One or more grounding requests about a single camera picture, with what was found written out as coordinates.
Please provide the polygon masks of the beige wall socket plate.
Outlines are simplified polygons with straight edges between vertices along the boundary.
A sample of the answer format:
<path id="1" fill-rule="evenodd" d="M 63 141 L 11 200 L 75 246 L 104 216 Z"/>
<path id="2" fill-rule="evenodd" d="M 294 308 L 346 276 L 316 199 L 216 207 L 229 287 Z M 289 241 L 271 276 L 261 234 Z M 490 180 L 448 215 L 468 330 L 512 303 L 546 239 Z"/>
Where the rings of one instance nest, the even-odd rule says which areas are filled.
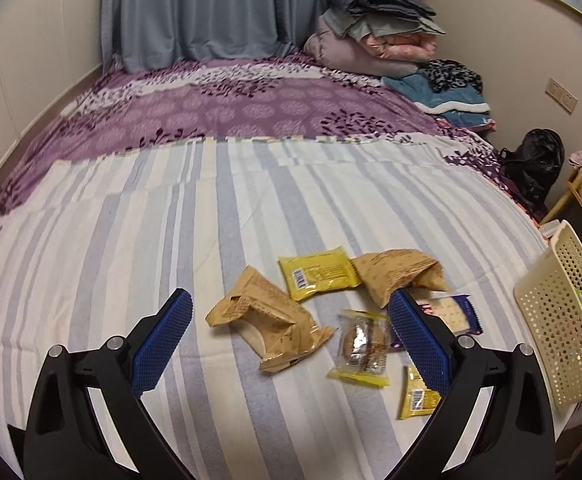
<path id="1" fill-rule="evenodd" d="M 557 102 L 560 107 L 568 112 L 568 114 L 573 114 L 576 109 L 578 99 L 573 93 L 566 90 L 562 84 L 559 84 L 553 78 L 549 78 L 546 84 L 545 92 L 547 96 L 550 96 L 554 102 Z"/>

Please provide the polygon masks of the purple floral bedspread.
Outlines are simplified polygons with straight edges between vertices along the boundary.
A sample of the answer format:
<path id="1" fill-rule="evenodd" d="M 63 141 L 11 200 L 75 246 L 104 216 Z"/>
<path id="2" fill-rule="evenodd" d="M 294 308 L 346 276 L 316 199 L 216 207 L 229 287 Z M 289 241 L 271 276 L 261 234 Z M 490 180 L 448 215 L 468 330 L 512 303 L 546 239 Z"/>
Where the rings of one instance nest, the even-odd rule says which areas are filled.
<path id="1" fill-rule="evenodd" d="M 128 74 L 113 67 L 34 139 L 0 187 L 2 220 L 58 160 L 153 148 L 186 139 L 447 139 L 448 164 L 469 167 L 512 198 L 496 148 L 446 118 L 425 114 L 377 77 L 320 67 L 308 56 L 180 62 Z"/>

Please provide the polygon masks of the blue soda biscuit pack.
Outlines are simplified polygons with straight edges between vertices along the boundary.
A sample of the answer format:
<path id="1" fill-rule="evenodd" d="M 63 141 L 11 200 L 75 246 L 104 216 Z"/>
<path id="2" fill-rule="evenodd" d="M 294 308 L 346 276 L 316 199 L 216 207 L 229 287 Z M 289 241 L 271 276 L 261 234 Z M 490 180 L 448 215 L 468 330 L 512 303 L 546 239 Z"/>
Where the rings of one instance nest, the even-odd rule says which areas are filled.
<path id="1" fill-rule="evenodd" d="M 407 289 L 407 292 L 423 312 L 441 318 L 456 336 L 483 333 L 469 295 L 415 288 Z"/>

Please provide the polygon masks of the black backpack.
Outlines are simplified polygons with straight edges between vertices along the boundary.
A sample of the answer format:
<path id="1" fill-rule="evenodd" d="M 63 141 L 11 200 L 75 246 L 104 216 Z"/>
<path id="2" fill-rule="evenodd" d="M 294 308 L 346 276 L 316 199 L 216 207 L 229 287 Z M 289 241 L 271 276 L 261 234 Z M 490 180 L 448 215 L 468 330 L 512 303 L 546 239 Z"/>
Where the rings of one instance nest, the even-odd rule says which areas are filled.
<path id="1" fill-rule="evenodd" d="M 555 131 L 533 129 L 514 151 L 500 150 L 500 178 L 527 209 L 540 209 L 560 176 L 564 157 L 562 140 Z"/>

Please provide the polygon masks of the blue grey curtain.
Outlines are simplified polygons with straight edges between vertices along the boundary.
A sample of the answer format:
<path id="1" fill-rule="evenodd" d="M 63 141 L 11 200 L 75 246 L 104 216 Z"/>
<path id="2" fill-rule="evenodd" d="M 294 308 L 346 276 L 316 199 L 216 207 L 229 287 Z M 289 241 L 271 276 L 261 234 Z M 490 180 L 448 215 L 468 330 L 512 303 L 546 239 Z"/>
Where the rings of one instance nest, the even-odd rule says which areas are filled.
<path id="1" fill-rule="evenodd" d="M 102 65 L 270 58 L 302 47 L 327 0 L 101 0 Z"/>

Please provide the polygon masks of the oat cookie yellow-edged pack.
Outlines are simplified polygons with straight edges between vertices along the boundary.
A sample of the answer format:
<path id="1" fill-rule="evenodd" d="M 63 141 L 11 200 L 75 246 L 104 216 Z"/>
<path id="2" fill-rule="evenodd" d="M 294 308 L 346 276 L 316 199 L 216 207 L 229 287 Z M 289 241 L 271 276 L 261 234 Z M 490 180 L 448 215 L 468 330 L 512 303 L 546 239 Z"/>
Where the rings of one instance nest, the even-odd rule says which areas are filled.
<path id="1" fill-rule="evenodd" d="M 387 377 L 389 319 L 383 314 L 342 310 L 341 337 L 330 378 L 357 382 L 368 387 L 384 388 Z"/>

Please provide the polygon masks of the brown paper snack bag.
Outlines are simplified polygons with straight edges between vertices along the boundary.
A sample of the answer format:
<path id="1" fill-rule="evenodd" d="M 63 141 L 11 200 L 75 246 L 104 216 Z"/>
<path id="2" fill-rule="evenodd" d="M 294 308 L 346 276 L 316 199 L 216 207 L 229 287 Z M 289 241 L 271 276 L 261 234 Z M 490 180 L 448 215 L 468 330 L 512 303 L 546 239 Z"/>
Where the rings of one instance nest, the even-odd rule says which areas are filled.
<path id="1" fill-rule="evenodd" d="M 211 327 L 233 325 L 259 356 L 259 370 L 274 374 L 322 347 L 337 331 L 320 326 L 297 301 L 253 266 L 205 317 Z"/>
<path id="2" fill-rule="evenodd" d="M 352 259 L 352 263 L 371 299 L 379 308 L 385 308 L 393 292 L 401 288 L 450 291 L 443 266 L 436 259 L 416 249 L 367 252 Z"/>

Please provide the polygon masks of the blue folded blanket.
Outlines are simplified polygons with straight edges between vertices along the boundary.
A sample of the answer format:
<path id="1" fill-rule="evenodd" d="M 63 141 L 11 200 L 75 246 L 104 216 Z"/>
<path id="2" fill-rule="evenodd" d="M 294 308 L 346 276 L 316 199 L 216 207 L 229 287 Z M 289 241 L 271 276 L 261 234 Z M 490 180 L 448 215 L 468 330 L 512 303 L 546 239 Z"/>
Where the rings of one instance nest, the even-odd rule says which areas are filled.
<path id="1" fill-rule="evenodd" d="M 383 77 L 381 82 L 385 88 L 413 102 L 422 113 L 445 119 L 456 128 L 477 131 L 492 125 L 489 105 L 471 86 L 436 92 L 428 78 L 420 73 L 399 79 Z"/>

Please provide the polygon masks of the striped white blue bedsheet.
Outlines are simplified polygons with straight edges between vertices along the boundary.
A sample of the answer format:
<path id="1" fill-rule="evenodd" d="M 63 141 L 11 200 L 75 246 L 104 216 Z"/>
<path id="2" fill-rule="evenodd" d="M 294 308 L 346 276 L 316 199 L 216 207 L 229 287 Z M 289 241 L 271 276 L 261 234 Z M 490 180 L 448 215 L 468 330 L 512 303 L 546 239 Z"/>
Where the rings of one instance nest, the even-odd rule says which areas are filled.
<path id="1" fill-rule="evenodd" d="M 174 289 L 195 312 L 142 400 L 200 479 L 382 479 L 423 427 L 399 420 L 405 354 L 372 389 L 330 377 L 331 339 L 274 375 L 206 315 L 247 267 L 341 247 L 415 248 L 468 295 L 488 348 L 530 339 L 512 292 L 546 248 L 535 223 L 478 172 L 432 145 L 187 142 L 57 162 L 0 232 L 0 455 L 23 426 L 48 349 L 124 335 Z"/>

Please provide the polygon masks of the black leopard print cloth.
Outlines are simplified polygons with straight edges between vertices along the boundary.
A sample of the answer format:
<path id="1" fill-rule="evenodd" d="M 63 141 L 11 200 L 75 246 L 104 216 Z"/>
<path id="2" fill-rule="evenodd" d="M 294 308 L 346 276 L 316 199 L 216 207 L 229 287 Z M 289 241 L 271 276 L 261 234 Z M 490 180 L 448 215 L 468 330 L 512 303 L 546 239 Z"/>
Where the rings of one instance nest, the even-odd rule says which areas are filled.
<path id="1" fill-rule="evenodd" d="M 433 60 L 423 65 L 420 73 L 428 79 L 431 89 L 436 93 L 466 87 L 478 93 L 483 92 L 481 75 L 454 60 Z"/>

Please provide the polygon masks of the cream perforated plastic basket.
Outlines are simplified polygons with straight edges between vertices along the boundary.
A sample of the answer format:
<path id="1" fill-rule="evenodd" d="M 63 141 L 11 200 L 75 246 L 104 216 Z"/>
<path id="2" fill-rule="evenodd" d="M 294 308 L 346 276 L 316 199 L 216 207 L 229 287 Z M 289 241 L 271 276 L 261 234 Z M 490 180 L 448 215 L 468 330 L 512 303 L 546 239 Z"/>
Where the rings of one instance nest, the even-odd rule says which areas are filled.
<path id="1" fill-rule="evenodd" d="M 582 402 L 582 310 L 575 287 L 582 291 L 582 242 L 563 220 L 513 289 L 558 408 Z"/>

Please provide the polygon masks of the lilac pillow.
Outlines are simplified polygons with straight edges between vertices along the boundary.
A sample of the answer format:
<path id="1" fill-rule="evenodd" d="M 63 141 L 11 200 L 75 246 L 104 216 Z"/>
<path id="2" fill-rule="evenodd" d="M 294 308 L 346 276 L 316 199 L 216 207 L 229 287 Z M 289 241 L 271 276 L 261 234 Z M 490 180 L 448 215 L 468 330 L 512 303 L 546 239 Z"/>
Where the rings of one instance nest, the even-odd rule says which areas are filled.
<path id="1" fill-rule="evenodd" d="M 335 35 L 323 20 L 318 21 L 317 29 L 306 40 L 303 51 L 329 70 L 358 75 L 399 79 L 418 70 L 418 66 L 413 63 L 375 58 L 352 38 Z"/>

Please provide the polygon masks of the folded grey blankets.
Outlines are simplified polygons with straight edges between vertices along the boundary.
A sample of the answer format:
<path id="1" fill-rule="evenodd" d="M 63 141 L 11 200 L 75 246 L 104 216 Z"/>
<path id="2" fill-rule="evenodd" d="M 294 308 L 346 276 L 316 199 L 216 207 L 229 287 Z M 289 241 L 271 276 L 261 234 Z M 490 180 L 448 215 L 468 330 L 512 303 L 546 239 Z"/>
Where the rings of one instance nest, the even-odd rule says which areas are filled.
<path id="1" fill-rule="evenodd" d="M 435 11 L 419 0 L 327 0 L 329 8 L 321 19 L 340 38 L 361 41 L 415 32 L 445 35 L 434 21 Z"/>

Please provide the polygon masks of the small yellow snack packet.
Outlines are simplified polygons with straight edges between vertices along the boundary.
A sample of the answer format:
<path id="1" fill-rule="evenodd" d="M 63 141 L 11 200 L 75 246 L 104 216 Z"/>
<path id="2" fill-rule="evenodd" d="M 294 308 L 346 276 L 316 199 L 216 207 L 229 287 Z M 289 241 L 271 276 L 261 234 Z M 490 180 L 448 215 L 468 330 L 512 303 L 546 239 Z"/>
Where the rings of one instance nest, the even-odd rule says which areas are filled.
<path id="1" fill-rule="evenodd" d="M 405 366 L 404 373 L 403 397 L 398 419 L 432 415 L 442 400 L 440 393 L 425 385 L 425 381 L 413 365 Z"/>

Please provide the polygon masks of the pink folded quilt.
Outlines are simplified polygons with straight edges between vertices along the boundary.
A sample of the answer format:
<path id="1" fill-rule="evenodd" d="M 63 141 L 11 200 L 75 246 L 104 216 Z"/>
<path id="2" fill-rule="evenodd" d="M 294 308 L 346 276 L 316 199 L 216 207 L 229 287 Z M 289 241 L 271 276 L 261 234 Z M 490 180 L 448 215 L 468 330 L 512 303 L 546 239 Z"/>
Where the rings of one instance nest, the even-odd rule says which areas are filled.
<path id="1" fill-rule="evenodd" d="M 437 41 L 435 36 L 420 32 L 409 35 L 367 35 L 361 39 L 361 47 L 382 60 L 428 63 L 434 58 Z"/>

